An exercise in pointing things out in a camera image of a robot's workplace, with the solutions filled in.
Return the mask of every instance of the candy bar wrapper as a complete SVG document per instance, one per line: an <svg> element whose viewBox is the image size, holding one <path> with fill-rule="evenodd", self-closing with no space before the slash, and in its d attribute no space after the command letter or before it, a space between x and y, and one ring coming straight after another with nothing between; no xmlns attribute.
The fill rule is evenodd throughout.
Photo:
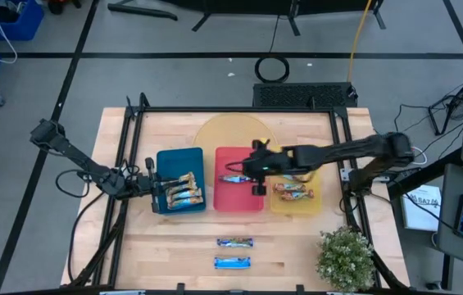
<svg viewBox="0 0 463 295"><path fill-rule="evenodd" d="M202 190L199 188L199 189L190 189L187 191L174 193L172 195L168 195L167 197L170 198L171 201L174 201L174 200L180 200L180 199L187 198L187 197L201 197L201 196L202 196Z"/></svg>
<svg viewBox="0 0 463 295"><path fill-rule="evenodd" d="M215 257L215 268L217 270L244 270L251 267L251 257Z"/></svg>
<svg viewBox="0 0 463 295"><path fill-rule="evenodd" d="M201 202L204 202L202 197L188 197L167 204L167 208L169 208L169 210L178 210L200 204Z"/></svg>
<svg viewBox="0 0 463 295"><path fill-rule="evenodd" d="M221 175L219 179L232 184L243 184L251 181L251 179L245 175Z"/></svg>
<svg viewBox="0 0 463 295"><path fill-rule="evenodd" d="M218 238L216 244L221 247L253 247L252 238Z"/></svg>
<svg viewBox="0 0 463 295"><path fill-rule="evenodd" d="M189 180L186 184L181 184L181 185L174 186L172 188L168 188L166 190L167 191L166 194L170 196L170 195L173 195L177 192L180 192L186 189L197 189L197 183L195 182L194 179Z"/></svg>
<svg viewBox="0 0 463 295"><path fill-rule="evenodd" d="M181 184L183 182L188 182L189 180L195 180L195 175L193 174L193 172L189 172L187 173L186 175L182 175L180 176L178 179L175 179L175 180L171 180L171 181L164 181L162 182L161 184Z"/></svg>
<svg viewBox="0 0 463 295"><path fill-rule="evenodd" d="M301 200L303 198L313 198L315 195L313 194L313 190L309 190L307 193L299 193L299 192L286 192L283 193L280 198L285 201L296 201Z"/></svg>
<svg viewBox="0 0 463 295"><path fill-rule="evenodd" d="M301 192L306 191L305 184L273 184L273 190L277 193L282 192Z"/></svg>

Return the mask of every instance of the black cable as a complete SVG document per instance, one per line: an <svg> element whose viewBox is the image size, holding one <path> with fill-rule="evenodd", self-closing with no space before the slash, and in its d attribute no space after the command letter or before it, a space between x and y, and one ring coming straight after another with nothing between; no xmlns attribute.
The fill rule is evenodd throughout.
<svg viewBox="0 0 463 295"><path fill-rule="evenodd" d="M273 45L275 44L275 36L277 35L277 28L279 27L279 19L280 15L277 15L277 21L275 22L275 29L273 30L273 38L271 39L271 46L269 53L271 53L271 50L273 50Z"/></svg>
<svg viewBox="0 0 463 295"><path fill-rule="evenodd" d="M445 134L441 135L440 137L436 138L433 142L429 143L428 146L422 150L422 152L426 153L426 151L428 150L429 147L431 147L434 143L436 143L437 141L439 141L440 139L444 138L445 136L447 136L448 134L450 134L451 132L455 131L457 128L461 127L463 125L463 123L460 123L459 125L457 125L455 128L451 129L450 131L447 131Z"/></svg>
<svg viewBox="0 0 463 295"><path fill-rule="evenodd" d="M392 202L389 201L387 198L383 197L383 196L379 196L378 194L374 194L374 193L370 193L370 196L373 196L373 197L377 197L383 201L385 201L386 203L388 203L389 205L392 205Z"/></svg>
<svg viewBox="0 0 463 295"><path fill-rule="evenodd" d="M395 117L395 119L393 120L393 123L395 124L395 131L397 131L397 132L399 132L399 131L398 131L398 126L397 126L397 119L398 119L398 117L401 116L401 114L402 114L402 107L422 108L422 109L426 109L426 110L428 109L428 107L424 107L424 106L412 106L412 105L406 105L406 104L404 104L404 103L401 103L401 104L399 105L399 108L398 108L398 114L397 114L397 116ZM420 124L420 122L422 122L424 119L426 119L426 118L428 118L428 117L429 117L429 116L426 116L426 117L422 118L419 122L417 122L417 123L413 124L412 126L406 128L406 130L408 130L409 128L411 128L411 127L413 127L413 126L417 126L418 124Z"/></svg>
<svg viewBox="0 0 463 295"><path fill-rule="evenodd" d="M433 112L433 114L436 114L438 111L442 111L442 110L443 110L443 109L437 109L436 111ZM405 133L407 130L409 130L409 129L415 127L415 126L417 126L418 124L422 123L424 120L426 120L426 119L428 119L428 118L429 118L429 115L427 115L427 116L425 116L424 118L420 119L417 123L414 123L413 125L410 125L410 127L404 129L404 130L401 131L401 132Z"/></svg>
<svg viewBox="0 0 463 295"><path fill-rule="evenodd" d="M452 140L452 142L450 143L450 145L448 145L443 152L441 152L440 155L438 155L438 159L437 160L440 160L442 157L443 157L443 154L452 147L453 143L461 136L463 132L463 128L461 129L461 131L459 131L459 134Z"/></svg>
<svg viewBox="0 0 463 295"><path fill-rule="evenodd" d="M89 165L86 161L82 160L82 159L79 159L77 157L72 157L72 156L67 156L67 155L62 155L60 153L56 153L56 152L52 152L52 151L49 151L47 149L44 149L44 148L40 148L40 150L46 152L47 154L49 155L53 155L55 157L64 157L64 158L67 158L67 159L75 159L79 162L81 162L84 166L85 166L85 169L82 170L82 169L69 169L69 170L65 170L65 171L62 171L60 174L57 175L57 177L55 178L55 185L57 186L57 189L70 196L70 197L76 197L76 198L82 198L82 197L86 197L89 193L89 190L90 190L90 182L91 180L90 179L83 179L83 181L86 183L86 190L85 190L85 193L83 195L79 195L79 194L74 194L74 193L70 193L69 191L66 191L61 185L60 185L60 178L63 176L63 175L66 175L68 173L71 173L71 172L76 172L76 173L82 173L84 174L84 176L97 176L99 178L105 178L105 175L100 175L100 174L95 174L93 172L90 172L89 171ZM115 183L112 182L112 180L106 178L106 181L110 184L110 185L113 185L115 186Z"/></svg>
<svg viewBox="0 0 463 295"><path fill-rule="evenodd" d="M268 53L271 53L271 51L273 50L273 46L275 45L275 37L277 35L277 29L279 27L279 19L280 19L280 15L277 16L277 21L275 23L275 29L273 30L273 38L271 39L271 46L270 46L270 50L268 51ZM282 62L282 64L284 65L285 71L284 71L284 74L280 78L278 78L278 79L266 79L266 78L262 77L261 72L260 72L260 67L261 67L261 63L266 58L273 58L273 59L275 59L277 61ZM258 61L256 61L256 64L255 64L255 76L260 81L262 81L262 83L283 83L289 77L289 62L284 57L277 57L277 56L274 56L274 57L261 57L261 58L258 59Z"/></svg>
<svg viewBox="0 0 463 295"><path fill-rule="evenodd" d="M351 204L351 197L355 197L355 196L344 196L340 198L340 201L338 201L338 208L340 209L340 211L342 211L343 213L346 213L346 210L343 209L343 201L345 198L347 198L347 201L350 202ZM355 204L355 206L349 211L349 214L352 214L357 208L359 207L359 203Z"/></svg>
<svg viewBox="0 0 463 295"><path fill-rule="evenodd" d="M448 95L450 95L450 93L454 92L455 90L457 90L457 89L460 88L461 86L463 86L463 83L460 84L460 85L458 85L458 86L456 86L456 87L455 87L454 89L452 89L450 92L446 93L446 94L444 95L444 97L447 97ZM402 106L405 106L405 107L412 107L412 108L424 108L424 109L426 109L426 110L429 109L429 107L422 107L422 106L408 106L408 105L404 105L404 104L402 104ZM433 113L435 114L435 113L437 113L438 111L446 110L447 108L446 108L446 106L443 104L443 107L442 107L442 108L435 108L435 107L434 107L433 109L435 110L435 111L433 112ZM395 123L395 130L396 130L397 132L398 132L397 119L398 119L398 117L401 115L401 112L402 112L402 109L401 109L401 107L399 107L399 113L398 113L397 117L396 117L395 120L394 120L394 123ZM409 130L409 129L415 127L415 126L417 126L418 124L422 123L422 121L426 120L427 118L429 118L429 115L427 115L427 116L425 116L424 118L420 119L420 121L418 121L417 123L415 123L415 124L409 126L408 128L404 129L402 132L404 133L404 132L406 132L407 130Z"/></svg>
<svg viewBox="0 0 463 295"><path fill-rule="evenodd" d="M448 113L453 106L450 119L452 120L463 120L463 93L457 95L448 95L447 98L452 98L450 103L446 106L446 113Z"/></svg>
<svg viewBox="0 0 463 295"><path fill-rule="evenodd" d="M76 226L78 225L78 222L80 218L84 215L84 213L95 203L97 202L101 196L103 196L104 192L101 192L99 195L97 195L89 204L87 204L84 209L76 216L75 223L73 224L73 229L70 232L70 242L69 242L69 254L67 255L67 275L69 275L69 280L72 282L73 280L73 274L72 270L70 267L70 261L73 253L73 244L75 243L75 231L76 231Z"/></svg>
<svg viewBox="0 0 463 295"><path fill-rule="evenodd" d="M244 161L236 161L236 162L227 163L225 164L225 169L229 171L233 171L233 172L243 173L242 170L236 170L236 169L231 168L231 166L235 166L238 164L242 165L242 163L244 163Z"/></svg>

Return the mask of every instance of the plastic bin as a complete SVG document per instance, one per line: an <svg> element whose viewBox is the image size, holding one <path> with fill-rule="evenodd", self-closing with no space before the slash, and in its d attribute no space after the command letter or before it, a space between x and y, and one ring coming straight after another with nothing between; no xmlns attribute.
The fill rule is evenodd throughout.
<svg viewBox="0 0 463 295"><path fill-rule="evenodd" d="M280 147L271 146L273 152L279 152ZM297 184L290 179L287 179L283 176L271 176L269 177L271 186L267 188L267 194L270 198L270 207L271 211L275 213L283 214L304 214L304 215L313 215L320 212L320 207L322 204L322 197L320 195L320 169L314 172L310 172L307 175L299 176L303 179L308 179L311 177L311 180L307 183L306 189L312 189L315 195L314 198L303 198L296 201L284 201L280 198L278 193L273 191L273 184Z"/></svg>
<svg viewBox="0 0 463 295"><path fill-rule="evenodd" d="M197 181L197 186L202 190L204 202L179 210L167 208L167 197L162 195L157 198L158 212L160 214L193 213L206 210L206 187L204 184L204 165L202 149L199 147L183 148L169 151L161 151L157 154L157 173L163 178L179 178L181 175L192 171Z"/></svg>
<svg viewBox="0 0 463 295"><path fill-rule="evenodd" d="M231 184L219 180L221 175L236 175L227 163L241 161L253 152L250 147L218 147L215 151L215 192L213 207L223 212L251 212L264 208L264 197L252 194L254 183Z"/></svg>
<svg viewBox="0 0 463 295"><path fill-rule="evenodd" d="M27 2L18 20L14 23L0 23L9 40L31 40L43 19L43 10L35 0L11 0L15 4Z"/></svg>

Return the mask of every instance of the yellow bin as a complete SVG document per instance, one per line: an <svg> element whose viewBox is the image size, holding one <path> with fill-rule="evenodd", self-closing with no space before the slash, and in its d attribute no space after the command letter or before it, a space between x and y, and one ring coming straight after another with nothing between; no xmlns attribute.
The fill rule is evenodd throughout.
<svg viewBox="0 0 463 295"><path fill-rule="evenodd" d="M273 152L280 152L280 147L272 146L270 149ZM315 173L310 172L307 175L301 175L299 178L311 180L307 183L306 189L312 189L315 195L314 198L303 198L296 201L284 201L280 198L278 193L273 191L273 185L275 184L298 184L290 179L286 179L283 176L270 176L269 184L270 187L267 188L267 193L270 198L270 207L271 210L275 213L283 214L317 214L320 212L320 205L322 203L322 196L320 194L320 170L315 171Z"/></svg>

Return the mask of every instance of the white paper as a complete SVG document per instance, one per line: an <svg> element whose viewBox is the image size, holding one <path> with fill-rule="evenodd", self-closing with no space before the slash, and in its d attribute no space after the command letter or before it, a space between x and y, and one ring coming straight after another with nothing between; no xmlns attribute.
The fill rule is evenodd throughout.
<svg viewBox="0 0 463 295"><path fill-rule="evenodd" d="M408 194L421 207L439 217L441 211L441 192L438 187L421 185ZM405 228L432 232L438 230L438 220L415 206L406 195L402 196L402 209Z"/></svg>

